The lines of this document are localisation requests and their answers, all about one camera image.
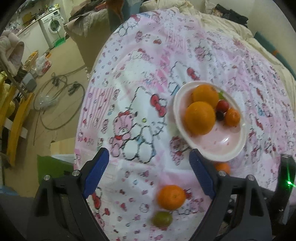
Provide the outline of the small mandarin orange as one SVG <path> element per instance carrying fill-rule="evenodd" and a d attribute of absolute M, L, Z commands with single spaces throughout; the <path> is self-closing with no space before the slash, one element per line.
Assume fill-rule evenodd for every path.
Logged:
<path fill-rule="evenodd" d="M 166 185 L 157 193 L 157 203 L 165 210 L 176 210 L 186 200 L 185 191 L 177 185 Z"/>

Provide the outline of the large orange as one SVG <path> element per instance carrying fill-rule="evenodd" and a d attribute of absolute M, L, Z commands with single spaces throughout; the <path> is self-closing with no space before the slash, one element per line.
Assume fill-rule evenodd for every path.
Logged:
<path fill-rule="evenodd" d="M 193 102 L 185 111 L 184 124 L 194 136 L 208 134 L 214 127 L 215 122 L 214 108 L 206 102 Z"/>

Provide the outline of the red tomato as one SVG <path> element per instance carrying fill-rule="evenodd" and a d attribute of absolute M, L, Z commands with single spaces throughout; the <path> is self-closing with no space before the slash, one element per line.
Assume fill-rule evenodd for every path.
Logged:
<path fill-rule="evenodd" d="M 216 111 L 221 113 L 225 113 L 228 109 L 229 109 L 229 103 L 224 99 L 220 100 L 216 106 Z"/>

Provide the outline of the small orange at edge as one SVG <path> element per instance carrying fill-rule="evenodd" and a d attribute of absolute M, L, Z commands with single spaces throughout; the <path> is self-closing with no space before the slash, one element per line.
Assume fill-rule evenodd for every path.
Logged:
<path fill-rule="evenodd" d="M 215 162 L 214 167 L 217 171 L 224 171 L 228 175 L 231 173 L 230 165 L 227 162 Z"/>

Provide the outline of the pink strawberry pattern plate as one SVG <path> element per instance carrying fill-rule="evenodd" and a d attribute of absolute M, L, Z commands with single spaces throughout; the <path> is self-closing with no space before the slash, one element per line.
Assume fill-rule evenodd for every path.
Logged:
<path fill-rule="evenodd" d="M 173 113 L 187 144 L 211 161 L 234 159 L 246 143 L 247 127 L 239 105 L 216 85 L 186 83 L 174 97 Z"/>

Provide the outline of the green box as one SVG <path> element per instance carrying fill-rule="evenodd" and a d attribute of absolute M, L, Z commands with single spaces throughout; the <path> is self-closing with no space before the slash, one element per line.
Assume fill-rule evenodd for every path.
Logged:
<path fill-rule="evenodd" d="M 62 177 L 71 174 L 73 164 L 65 162 L 51 156 L 37 156 L 38 182 L 41 184 L 45 175 L 53 178 Z"/>

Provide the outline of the green lime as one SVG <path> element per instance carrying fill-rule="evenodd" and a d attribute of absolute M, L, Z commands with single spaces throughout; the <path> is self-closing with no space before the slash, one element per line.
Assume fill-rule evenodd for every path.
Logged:
<path fill-rule="evenodd" d="M 168 227 L 172 222 L 173 217 L 167 211 L 157 211 L 152 217 L 152 224 L 159 228 Z"/>

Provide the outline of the dark blue grape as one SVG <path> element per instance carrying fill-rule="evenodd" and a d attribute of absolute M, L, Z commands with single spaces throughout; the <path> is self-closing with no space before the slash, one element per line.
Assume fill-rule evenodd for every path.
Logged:
<path fill-rule="evenodd" d="M 224 121 L 224 116 L 225 116 L 225 113 L 221 111 L 216 111 L 216 119 L 218 121 Z"/>

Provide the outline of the pink Hello Kitty bedsheet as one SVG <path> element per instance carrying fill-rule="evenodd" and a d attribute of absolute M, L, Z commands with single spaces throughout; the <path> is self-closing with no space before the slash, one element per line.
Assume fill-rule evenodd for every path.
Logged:
<path fill-rule="evenodd" d="M 198 85 L 216 87 L 241 124 L 193 137 L 184 113 Z M 190 166 L 198 148 L 231 174 L 274 190 L 281 154 L 295 155 L 295 79 L 250 30 L 177 8 L 132 16 L 107 40 L 83 101 L 80 169 L 109 163 L 87 201 L 109 240 L 188 240 L 209 205 Z"/>

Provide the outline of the yellow wooden chair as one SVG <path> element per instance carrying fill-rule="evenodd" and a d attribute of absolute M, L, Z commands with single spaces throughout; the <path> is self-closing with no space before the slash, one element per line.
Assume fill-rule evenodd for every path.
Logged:
<path fill-rule="evenodd" d="M 1 131 L 8 130 L 7 148 L 1 151 L 4 166 L 14 167 L 16 164 L 16 149 L 21 133 L 24 130 L 23 123 L 26 119 L 34 94 L 24 92 L 19 105 L 12 105 L 19 85 L 17 83 L 5 83 L 5 73 L 1 73 Z"/>

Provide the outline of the beige cloth on rack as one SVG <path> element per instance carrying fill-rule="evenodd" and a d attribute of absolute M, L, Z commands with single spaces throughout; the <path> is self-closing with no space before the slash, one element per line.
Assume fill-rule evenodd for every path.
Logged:
<path fill-rule="evenodd" d="M 1 60 L 12 76 L 16 76 L 21 66 L 25 44 L 10 30 L 1 34 Z"/>

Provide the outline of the white washing machine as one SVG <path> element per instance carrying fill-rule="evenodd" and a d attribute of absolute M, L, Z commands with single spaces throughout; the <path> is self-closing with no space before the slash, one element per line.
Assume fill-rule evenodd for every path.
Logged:
<path fill-rule="evenodd" d="M 65 37 L 64 19 L 57 8 L 45 14 L 39 20 L 42 33 L 49 45 L 49 49 L 53 49 L 56 42 Z"/>

